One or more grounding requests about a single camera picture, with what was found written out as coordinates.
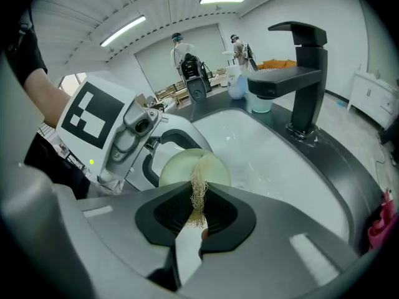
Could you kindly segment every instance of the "orange sofa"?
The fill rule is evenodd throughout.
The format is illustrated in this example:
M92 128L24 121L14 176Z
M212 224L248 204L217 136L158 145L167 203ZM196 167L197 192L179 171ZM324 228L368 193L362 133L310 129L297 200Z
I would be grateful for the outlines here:
M282 69L284 67L296 67L297 62L292 61L292 60L276 60L272 59L269 61L263 61L262 64L257 64L257 69L262 70L262 69Z

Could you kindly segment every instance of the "soap dispenser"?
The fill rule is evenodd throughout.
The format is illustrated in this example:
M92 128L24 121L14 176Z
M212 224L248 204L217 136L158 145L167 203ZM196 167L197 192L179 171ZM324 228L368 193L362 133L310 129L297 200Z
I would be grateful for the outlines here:
M223 55L227 57L229 64L226 67L226 74L228 76L227 91L233 100L239 100L248 92L247 79L243 77L239 65L234 63L234 52L225 51Z

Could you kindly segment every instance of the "ceiling light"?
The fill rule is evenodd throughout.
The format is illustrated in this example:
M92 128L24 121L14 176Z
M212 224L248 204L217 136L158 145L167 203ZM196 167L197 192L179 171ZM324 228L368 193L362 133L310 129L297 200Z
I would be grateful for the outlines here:
M220 3L220 2L243 2L244 0L199 0L200 4Z
M113 40L115 40L118 36L120 36L124 32L128 31L129 29L131 29L132 27L134 27L135 25L137 25L143 21L145 21L145 16L138 17L137 19L134 19L133 21L125 24L123 27L121 27L119 30L117 30L116 32L111 34L109 37L107 37L103 42L101 42L100 45L102 47L106 47L107 45L109 45L109 43L111 43Z

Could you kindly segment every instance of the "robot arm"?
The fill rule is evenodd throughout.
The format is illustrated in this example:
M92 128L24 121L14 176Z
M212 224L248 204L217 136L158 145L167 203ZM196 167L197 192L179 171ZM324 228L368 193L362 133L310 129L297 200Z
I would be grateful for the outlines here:
M152 160L157 143L211 148L188 120L144 109L134 101L135 96L133 90L87 77L68 102L56 130L91 173L100 175L106 168L142 190L158 186L158 178L143 171L143 163Z

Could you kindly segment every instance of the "white drawer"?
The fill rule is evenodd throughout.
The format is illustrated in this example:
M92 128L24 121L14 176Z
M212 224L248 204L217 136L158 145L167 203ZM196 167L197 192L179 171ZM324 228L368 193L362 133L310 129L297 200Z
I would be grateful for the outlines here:
M386 93L381 96L380 106L387 112L394 114L397 100L392 93Z
M375 114L375 116L372 116L372 118L384 128L390 126L393 121L393 117L394 116L392 115L392 113L388 112L383 107L379 107L377 109L377 114Z

